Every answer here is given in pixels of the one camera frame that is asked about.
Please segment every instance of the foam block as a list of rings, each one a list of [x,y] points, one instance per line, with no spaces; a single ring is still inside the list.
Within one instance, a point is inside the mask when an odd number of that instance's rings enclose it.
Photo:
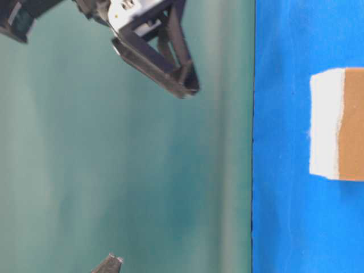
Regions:
[[[313,75],[310,87],[310,173],[364,180],[364,69],[331,69]]]

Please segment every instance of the blue cloth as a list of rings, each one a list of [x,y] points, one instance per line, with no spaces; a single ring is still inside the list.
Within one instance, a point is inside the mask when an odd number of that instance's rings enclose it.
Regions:
[[[310,76],[364,66],[364,1],[256,9],[253,271],[363,272],[364,184],[309,174]]]

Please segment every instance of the teal surface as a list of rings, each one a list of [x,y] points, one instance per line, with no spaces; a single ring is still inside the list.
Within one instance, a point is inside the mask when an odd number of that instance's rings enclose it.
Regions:
[[[250,272],[254,1],[188,1],[202,90],[163,91],[71,1],[0,37],[0,271]]]

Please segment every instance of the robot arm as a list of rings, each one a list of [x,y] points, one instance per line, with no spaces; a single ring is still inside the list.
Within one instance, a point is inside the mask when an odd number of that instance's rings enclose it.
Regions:
[[[33,22],[62,0],[0,0],[0,33],[27,43]],[[73,0],[88,19],[111,28],[120,57],[176,97],[194,95],[198,78],[181,18],[186,0]],[[150,45],[158,40],[157,49]]]
[[[0,0],[0,34],[20,43],[28,42],[36,18],[62,0]]]

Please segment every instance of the metal bracket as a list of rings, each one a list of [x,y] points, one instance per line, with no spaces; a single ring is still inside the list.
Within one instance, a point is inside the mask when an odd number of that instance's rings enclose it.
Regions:
[[[179,98],[195,95],[200,86],[181,27],[185,0],[164,0],[118,31],[115,50],[125,62]],[[159,20],[157,28],[144,36],[136,30]],[[158,50],[149,42],[158,37]]]

